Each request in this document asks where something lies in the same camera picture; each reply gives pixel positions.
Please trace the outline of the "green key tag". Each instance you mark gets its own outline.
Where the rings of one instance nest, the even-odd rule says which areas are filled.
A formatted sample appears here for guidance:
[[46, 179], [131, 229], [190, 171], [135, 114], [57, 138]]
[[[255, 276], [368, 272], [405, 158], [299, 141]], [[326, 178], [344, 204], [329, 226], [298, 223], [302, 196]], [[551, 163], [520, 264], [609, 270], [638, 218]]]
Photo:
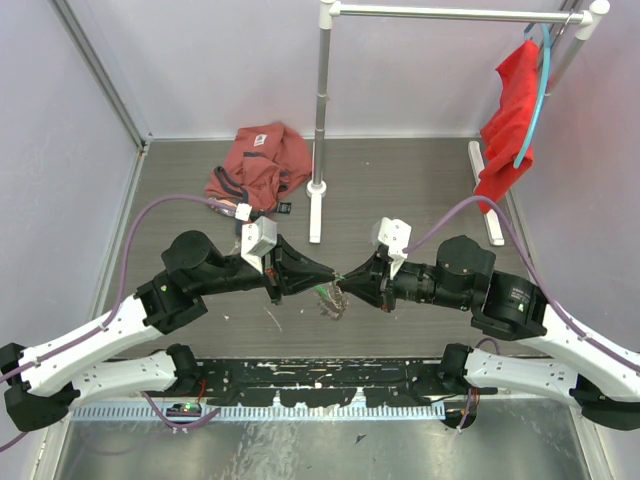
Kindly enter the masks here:
[[341, 288], [338, 285], [338, 282], [343, 280], [344, 276], [336, 273], [334, 275], [334, 279], [324, 285], [317, 285], [314, 287], [314, 291], [316, 294], [319, 295], [320, 298], [325, 298], [325, 299], [336, 299], [338, 297], [340, 297], [343, 294], [343, 291], [341, 290]]

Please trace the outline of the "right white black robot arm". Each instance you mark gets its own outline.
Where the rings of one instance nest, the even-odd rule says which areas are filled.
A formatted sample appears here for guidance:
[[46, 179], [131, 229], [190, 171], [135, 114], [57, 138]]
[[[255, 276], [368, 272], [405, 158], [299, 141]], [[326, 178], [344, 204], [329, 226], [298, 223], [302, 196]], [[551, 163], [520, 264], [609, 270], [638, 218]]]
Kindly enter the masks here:
[[386, 247], [379, 246], [338, 286], [385, 312], [399, 300], [468, 312], [472, 327], [491, 339], [526, 345], [549, 357], [509, 359], [449, 344], [437, 370], [449, 393], [522, 391], [576, 407], [603, 427], [638, 429], [638, 353], [580, 323], [565, 324], [537, 285], [497, 271], [494, 264], [494, 253], [465, 235], [444, 241], [432, 265], [405, 262], [393, 268]]

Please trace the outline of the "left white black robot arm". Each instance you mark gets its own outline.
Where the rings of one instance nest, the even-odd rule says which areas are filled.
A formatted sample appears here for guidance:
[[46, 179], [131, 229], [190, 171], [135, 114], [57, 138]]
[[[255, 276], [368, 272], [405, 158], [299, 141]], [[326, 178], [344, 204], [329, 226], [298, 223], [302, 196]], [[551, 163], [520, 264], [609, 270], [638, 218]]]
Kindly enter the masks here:
[[111, 311], [36, 347], [1, 349], [8, 416], [21, 432], [48, 427], [73, 409], [137, 392], [194, 393], [201, 370], [191, 349], [174, 344], [143, 358], [115, 355], [166, 336], [203, 316], [207, 295], [263, 288], [278, 303], [335, 278], [333, 269], [296, 251], [283, 236], [250, 261], [223, 255], [197, 230], [161, 255], [164, 268]]

